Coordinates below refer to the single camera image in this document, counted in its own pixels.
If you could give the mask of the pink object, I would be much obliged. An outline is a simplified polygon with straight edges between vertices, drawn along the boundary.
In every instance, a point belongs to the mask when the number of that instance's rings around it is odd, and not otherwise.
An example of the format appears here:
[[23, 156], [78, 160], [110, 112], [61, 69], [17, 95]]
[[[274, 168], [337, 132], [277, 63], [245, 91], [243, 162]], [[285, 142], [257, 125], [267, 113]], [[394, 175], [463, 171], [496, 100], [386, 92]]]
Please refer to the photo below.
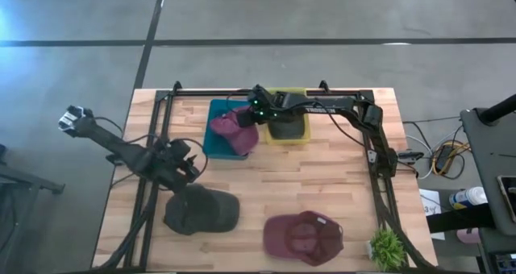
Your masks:
[[481, 243], [481, 237], [478, 228], [461, 229], [456, 232], [456, 237], [464, 244]]

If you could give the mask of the maroon corduroy cap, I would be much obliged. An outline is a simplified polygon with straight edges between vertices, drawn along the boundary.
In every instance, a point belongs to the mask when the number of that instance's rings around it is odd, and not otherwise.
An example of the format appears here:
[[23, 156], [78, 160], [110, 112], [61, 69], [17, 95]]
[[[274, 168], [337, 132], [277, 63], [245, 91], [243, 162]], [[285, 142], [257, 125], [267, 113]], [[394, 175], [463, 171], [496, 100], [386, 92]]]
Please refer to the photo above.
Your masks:
[[274, 258], [299, 260], [317, 267], [343, 250], [343, 229], [314, 211], [281, 214], [267, 219], [263, 244], [264, 251]]
[[256, 125], [240, 127], [237, 113], [249, 110], [249, 106], [240, 106], [212, 118], [208, 122], [206, 154], [212, 158], [243, 160], [247, 159], [258, 144], [259, 133]]

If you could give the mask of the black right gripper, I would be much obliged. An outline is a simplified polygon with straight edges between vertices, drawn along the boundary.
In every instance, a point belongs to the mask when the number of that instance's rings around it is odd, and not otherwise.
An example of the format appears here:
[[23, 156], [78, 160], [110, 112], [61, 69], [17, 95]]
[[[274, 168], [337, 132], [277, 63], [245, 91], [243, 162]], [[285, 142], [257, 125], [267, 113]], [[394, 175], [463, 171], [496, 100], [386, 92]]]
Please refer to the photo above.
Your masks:
[[278, 118], [285, 109], [268, 101], [268, 91], [261, 85], [255, 85], [248, 94], [249, 110], [237, 113], [237, 123], [240, 127], [251, 127], [264, 124]]

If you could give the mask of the black pole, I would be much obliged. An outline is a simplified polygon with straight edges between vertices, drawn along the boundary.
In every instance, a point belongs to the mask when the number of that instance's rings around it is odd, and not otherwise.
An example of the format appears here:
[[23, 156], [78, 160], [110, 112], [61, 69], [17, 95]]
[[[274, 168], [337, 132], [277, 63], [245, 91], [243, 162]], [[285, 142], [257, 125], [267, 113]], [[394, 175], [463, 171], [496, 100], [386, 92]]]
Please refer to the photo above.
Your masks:
[[482, 123], [488, 126], [494, 126], [498, 120], [509, 113], [516, 111], [516, 94], [495, 104], [487, 109], [479, 109], [477, 111], [478, 118]]

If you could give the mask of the dark grey cart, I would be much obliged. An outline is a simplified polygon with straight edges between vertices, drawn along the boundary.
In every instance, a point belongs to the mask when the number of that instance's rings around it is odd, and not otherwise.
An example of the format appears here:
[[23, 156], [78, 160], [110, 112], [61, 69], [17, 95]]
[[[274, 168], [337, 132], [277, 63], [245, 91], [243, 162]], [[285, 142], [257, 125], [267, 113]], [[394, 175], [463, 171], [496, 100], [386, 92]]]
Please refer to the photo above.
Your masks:
[[480, 228], [485, 268], [490, 274], [502, 274], [498, 256], [516, 254], [516, 222], [504, 200], [499, 176], [516, 176], [516, 114], [500, 118], [494, 126], [482, 123], [475, 110], [460, 112], [464, 132], [484, 188], [494, 228]]

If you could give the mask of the small green potted plant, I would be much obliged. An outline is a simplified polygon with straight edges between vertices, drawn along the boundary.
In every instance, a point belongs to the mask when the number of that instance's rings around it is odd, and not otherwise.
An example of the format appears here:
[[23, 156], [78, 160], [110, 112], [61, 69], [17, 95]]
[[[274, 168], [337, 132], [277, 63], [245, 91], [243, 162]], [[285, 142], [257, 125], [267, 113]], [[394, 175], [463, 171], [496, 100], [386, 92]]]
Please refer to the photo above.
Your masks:
[[408, 264], [402, 241], [392, 229], [377, 230], [368, 245], [370, 260], [382, 272], [397, 271]]

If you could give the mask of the white paper sheet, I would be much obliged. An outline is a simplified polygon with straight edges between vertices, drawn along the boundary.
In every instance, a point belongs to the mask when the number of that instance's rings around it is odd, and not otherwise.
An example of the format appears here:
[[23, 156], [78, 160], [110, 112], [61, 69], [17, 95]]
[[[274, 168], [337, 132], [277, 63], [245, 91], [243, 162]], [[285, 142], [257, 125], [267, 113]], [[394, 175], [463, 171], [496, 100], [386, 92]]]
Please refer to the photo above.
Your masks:
[[420, 189], [419, 195], [422, 199], [423, 209], [426, 216], [441, 214], [444, 211], [440, 203], [440, 195], [438, 191]]

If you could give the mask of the dark grey cap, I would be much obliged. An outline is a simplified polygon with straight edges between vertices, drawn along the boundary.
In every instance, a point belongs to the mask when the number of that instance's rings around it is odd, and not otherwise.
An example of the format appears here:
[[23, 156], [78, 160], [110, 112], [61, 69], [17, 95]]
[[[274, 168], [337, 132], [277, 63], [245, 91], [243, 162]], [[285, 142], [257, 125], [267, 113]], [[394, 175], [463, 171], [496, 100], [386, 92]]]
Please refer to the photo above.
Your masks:
[[225, 233], [236, 228], [240, 202], [230, 193], [188, 185], [166, 203], [164, 224], [180, 235]]
[[268, 131], [273, 139], [301, 139], [306, 132], [304, 117], [298, 115], [286, 120], [269, 121]]

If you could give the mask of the yellow plastic bin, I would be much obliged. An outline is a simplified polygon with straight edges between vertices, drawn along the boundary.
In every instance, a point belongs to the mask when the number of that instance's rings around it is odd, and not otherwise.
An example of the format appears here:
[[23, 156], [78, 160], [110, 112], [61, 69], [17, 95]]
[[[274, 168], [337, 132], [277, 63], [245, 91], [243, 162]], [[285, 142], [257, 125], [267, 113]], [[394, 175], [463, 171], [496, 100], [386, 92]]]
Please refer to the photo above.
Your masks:
[[[296, 105], [301, 102], [305, 102], [308, 98], [306, 96], [305, 88], [267, 88], [267, 91], [274, 95], [277, 91], [285, 91], [292, 94], [293, 100], [292, 105]], [[265, 138], [266, 142], [269, 145], [303, 145], [310, 141], [311, 132], [310, 132], [310, 120], [309, 117], [305, 114], [294, 114], [294, 113], [281, 113], [280, 116], [274, 120], [286, 120], [287, 118], [292, 118], [293, 116], [302, 115], [304, 117], [306, 132], [301, 139], [273, 139], [268, 131], [268, 122], [265, 126]]]

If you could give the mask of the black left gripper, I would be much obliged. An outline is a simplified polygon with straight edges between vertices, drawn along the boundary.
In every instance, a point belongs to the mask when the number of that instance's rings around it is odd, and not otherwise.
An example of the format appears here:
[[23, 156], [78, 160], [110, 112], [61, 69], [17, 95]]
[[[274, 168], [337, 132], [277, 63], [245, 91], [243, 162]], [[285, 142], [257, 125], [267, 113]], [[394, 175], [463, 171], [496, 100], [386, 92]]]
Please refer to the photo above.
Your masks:
[[[156, 181], [160, 185], [171, 186], [174, 193], [182, 191], [189, 184], [189, 180], [196, 180], [201, 175], [201, 171], [194, 164], [196, 158], [197, 155], [193, 155], [179, 160], [174, 159], [172, 154], [158, 154], [155, 165]], [[185, 174], [180, 171], [184, 161]]]

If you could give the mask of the black power adapter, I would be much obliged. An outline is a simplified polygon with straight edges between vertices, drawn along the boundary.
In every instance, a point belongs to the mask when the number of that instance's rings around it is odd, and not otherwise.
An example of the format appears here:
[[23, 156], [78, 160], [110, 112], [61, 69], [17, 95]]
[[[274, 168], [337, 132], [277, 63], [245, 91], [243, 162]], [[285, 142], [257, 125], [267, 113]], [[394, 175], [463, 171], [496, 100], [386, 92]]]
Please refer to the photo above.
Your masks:
[[449, 158], [454, 151], [454, 147], [452, 145], [443, 145], [436, 155], [435, 159], [435, 170], [437, 172], [446, 172], [449, 168]]

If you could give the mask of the black tablet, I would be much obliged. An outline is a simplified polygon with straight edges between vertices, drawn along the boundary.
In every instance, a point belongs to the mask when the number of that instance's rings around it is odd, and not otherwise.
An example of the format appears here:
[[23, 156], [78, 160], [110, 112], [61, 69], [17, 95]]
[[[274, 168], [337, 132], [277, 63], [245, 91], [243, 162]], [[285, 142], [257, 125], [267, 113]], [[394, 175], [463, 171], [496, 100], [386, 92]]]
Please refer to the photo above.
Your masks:
[[498, 176], [497, 182], [511, 220], [516, 223], [516, 176]]

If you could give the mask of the white wipes canister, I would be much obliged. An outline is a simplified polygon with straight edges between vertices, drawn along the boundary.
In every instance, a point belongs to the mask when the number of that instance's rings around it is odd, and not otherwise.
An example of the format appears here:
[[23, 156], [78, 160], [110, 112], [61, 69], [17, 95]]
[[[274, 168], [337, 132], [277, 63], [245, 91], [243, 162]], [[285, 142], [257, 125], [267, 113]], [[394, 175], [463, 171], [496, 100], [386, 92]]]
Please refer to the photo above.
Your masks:
[[454, 210], [466, 209], [488, 202], [484, 188], [480, 186], [453, 193], [449, 196], [448, 200]]

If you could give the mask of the blue plastic bin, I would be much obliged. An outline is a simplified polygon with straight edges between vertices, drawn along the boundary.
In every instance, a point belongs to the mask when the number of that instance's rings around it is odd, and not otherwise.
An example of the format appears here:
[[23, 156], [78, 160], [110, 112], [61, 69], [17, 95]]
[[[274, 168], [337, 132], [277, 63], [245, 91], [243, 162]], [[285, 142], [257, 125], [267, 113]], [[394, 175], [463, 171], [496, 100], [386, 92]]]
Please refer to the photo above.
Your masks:
[[245, 160], [258, 144], [256, 125], [240, 127], [237, 113], [246, 113], [249, 103], [241, 100], [213, 99], [210, 102], [203, 152], [213, 159]]

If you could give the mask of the black metal floor stand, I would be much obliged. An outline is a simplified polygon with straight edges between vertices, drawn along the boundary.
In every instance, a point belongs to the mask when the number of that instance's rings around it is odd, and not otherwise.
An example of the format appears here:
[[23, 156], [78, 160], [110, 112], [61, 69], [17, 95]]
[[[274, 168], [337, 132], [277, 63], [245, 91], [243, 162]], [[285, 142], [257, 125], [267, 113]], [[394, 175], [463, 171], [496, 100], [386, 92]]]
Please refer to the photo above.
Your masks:
[[62, 194], [64, 184], [9, 167], [0, 144], [0, 274], [7, 274], [19, 248], [23, 232], [30, 222], [40, 190]]

